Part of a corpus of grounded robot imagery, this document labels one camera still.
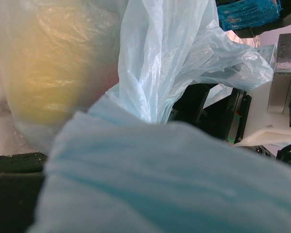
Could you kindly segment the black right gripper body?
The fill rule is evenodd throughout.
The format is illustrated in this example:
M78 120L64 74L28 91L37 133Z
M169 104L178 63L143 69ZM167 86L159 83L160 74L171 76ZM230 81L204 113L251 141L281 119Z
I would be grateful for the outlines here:
M246 91L232 89L228 100L228 113L231 120L227 124L229 128L226 140L233 146L243 139L251 100L251 96Z

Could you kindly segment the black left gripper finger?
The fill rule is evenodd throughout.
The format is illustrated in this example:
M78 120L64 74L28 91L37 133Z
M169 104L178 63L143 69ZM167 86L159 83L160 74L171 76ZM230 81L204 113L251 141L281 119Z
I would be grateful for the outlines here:
M33 223L43 181L40 172L0 174L0 233L24 233Z

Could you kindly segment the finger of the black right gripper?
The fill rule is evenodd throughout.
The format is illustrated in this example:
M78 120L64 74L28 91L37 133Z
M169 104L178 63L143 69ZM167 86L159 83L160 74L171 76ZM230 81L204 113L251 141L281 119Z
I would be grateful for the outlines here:
M182 121L195 126L210 91L210 84L188 86L172 107L168 121Z

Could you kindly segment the light blue plastic bag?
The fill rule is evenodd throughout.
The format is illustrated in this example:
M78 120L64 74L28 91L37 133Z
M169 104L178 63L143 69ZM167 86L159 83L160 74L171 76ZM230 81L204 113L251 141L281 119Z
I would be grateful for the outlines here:
M48 156L27 232L291 233L290 166L168 121L193 83L249 90L271 79L267 62L219 27L215 1L0 0L0 26L8 10L51 6L89 18L105 89L50 126L11 112ZM1 64L0 76L7 99Z

